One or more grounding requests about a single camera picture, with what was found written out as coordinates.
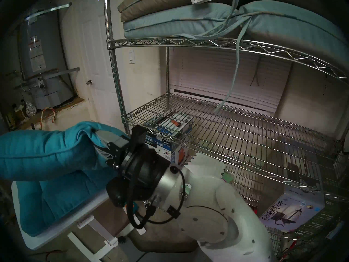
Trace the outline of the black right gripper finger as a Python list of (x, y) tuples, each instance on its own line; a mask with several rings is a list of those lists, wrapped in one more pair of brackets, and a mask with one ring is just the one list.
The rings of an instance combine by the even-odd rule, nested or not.
[(117, 147), (127, 146), (129, 141), (124, 136), (119, 136), (113, 132), (106, 130), (92, 130), (92, 144), (94, 147), (109, 147), (108, 144), (112, 143)]
[(94, 145), (94, 148), (104, 162), (115, 158), (115, 155), (110, 151), (108, 147), (100, 147)]

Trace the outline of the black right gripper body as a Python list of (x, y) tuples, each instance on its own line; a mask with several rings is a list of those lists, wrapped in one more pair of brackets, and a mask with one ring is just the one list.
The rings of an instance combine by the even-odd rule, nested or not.
[(170, 166), (170, 161), (148, 147), (146, 135), (147, 129), (137, 125), (133, 127), (130, 138), (119, 136), (106, 144), (106, 153), (110, 155), (106, 164), (117, 172), (106, 190), (112, 204), (118, 208), (129, 201), (150, 199)]

